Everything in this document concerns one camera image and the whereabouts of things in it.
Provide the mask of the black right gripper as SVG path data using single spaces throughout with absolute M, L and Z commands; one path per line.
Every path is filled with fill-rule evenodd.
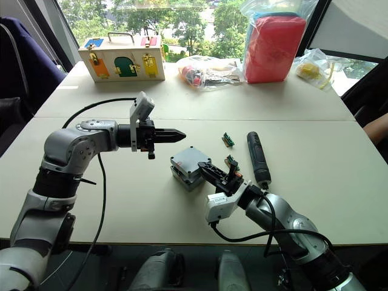
M 233 160 L 230 163 L 229 173 L 222 171 L 209 162 L 199 162 L 201 176 L 211 185 L 216 187 L 215 193 L 224 193 L 232 196 L 244 182 L 243 176 L 236 173 L 238 162 Z

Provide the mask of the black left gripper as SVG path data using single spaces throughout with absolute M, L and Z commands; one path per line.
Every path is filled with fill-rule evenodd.
M 148 159 L 155 159 L 155 143 L 175 143 L 185 138 L 186 134 L 177 129 L 156 129 L 151 119 L 140 121 L 136 128 L 136 148 L 147 152 Z

